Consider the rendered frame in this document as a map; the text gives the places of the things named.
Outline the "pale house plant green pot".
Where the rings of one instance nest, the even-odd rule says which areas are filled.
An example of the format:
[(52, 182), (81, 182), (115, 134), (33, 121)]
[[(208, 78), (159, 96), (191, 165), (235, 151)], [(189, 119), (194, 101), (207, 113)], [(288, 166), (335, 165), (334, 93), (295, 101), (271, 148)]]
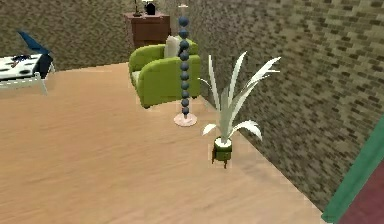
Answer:
[(239, 129), (246, 129), (257, 136), (260, 140), (263, 139), (259, 124), (257, 122), (253, 120), (246, 120), (236, 125), (234, 125), (233, 122), (256, 85), (261, 80), (269, 77), (270, 73), (279, 73), (279, 70), (274, 70), (272, 66), (280, 60), (280, 57), (272, 58), (250, 78), (237, 95), (234, 95), (238, 75), (246, 54), (247, 52), (243, 52), (238, 57), (232, 71), (231, 81), (221, 93), (218, 93), (213, 59), (211, 55), (208, 56), (209, 80), (200, 78), (200, 81), (204, 82), (211, 90), (215, 109), (219, 112), (218, 122), (207, 124), (202, 130), (202, 135), (208, 134), (214, 128), (217, 128), (220, 131), (220, 135), (215, 138), (213, 143), (211, 163), (221, 161), (224, 163), (224, 168), (227, 168), (228, 161), (232, 157), (233, 141), (231, 137), (236, 131)]

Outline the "blue beaded floor lamp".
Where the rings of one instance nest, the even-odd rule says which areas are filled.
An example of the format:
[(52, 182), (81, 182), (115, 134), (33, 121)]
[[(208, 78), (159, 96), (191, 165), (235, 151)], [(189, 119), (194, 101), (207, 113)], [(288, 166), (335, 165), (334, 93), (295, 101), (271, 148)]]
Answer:
[(180, 79), (181, 79), (181, 89), (182, 89), (182, 92), (181, 92), (182, 109), (181, 109), (181, 114), (178, 114), (174, 118), (174, 122), (181, 127), (189, 127), (189, 126), (194, 125), (197, 122), (197, 117), (195, 115), (191, 114), (190, 110), (189, 110), (189, 104), (190, 104), (190, 101), (189, 101), (190, 94), (188, 92), (188, 88), (189, 88), (189, 82), (188, 82), (188, 80), (189, 80), (189, 74), (188, 74), (189, 43), (187, 42), (187, 37), (188, 37), (189, 33), (186, 29), (186, 27), (189, 24), (189, 20), (185, 16), (185, 10), (188, 8), (188, 6), (184, 3), (181, 3), (178, 6), (178, 8), (181, 10), (181, 16), (178, 19), (178, 23), (180, 26), (180, 30), (179, 30), (178, 34), (181, 38), (181, 42), (180, 42), (181, 53), (179, 54), (179, 58), (181, 60)]

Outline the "pale cushion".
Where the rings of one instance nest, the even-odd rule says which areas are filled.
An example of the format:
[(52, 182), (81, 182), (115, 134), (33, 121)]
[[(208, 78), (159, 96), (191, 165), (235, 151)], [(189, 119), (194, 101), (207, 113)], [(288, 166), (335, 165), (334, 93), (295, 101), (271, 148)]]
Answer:
[(168, 36), (164, 46), (164, 57), (177, 57), (180, 50), (180, 39), (175, 36)]

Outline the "dark brown chest of drawers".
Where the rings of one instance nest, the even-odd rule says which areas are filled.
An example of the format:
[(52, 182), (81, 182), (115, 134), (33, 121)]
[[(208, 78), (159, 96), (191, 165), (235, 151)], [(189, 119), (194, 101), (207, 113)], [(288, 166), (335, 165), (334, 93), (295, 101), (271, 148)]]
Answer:
[(161, 12), (134, 17), (133, 12), (123, 14), (127, 35), (135, 48), (163, 44), (171, 34), (170, 16)]

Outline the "dark blue chair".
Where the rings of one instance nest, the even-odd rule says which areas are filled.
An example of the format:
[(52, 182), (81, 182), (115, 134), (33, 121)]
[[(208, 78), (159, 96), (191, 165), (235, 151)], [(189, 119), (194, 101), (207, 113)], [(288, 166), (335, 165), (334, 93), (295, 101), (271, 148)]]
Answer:
[(18, 34), (21, 36), (21, 38), (31, 51), (41, 55), (37, 64), (37, 69), (41, 75), (41, 78), (46, 79), (48, 77), (49, 72), (55, 71), (55, 67), (53, 65), (53, 58), (50, 55), (50, 51), (47, 48), (43, 47), (26, 32), (18, 31)]

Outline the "white low table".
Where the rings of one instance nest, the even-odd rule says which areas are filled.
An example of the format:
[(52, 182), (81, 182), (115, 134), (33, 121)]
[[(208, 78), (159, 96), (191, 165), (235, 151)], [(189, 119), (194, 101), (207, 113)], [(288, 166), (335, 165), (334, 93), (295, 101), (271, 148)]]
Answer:
[(0, 58), (0, 90), (37, 85), (48, 94), (46, 79), (55, 72), (53, 59), (48, 54), (6, 56)]

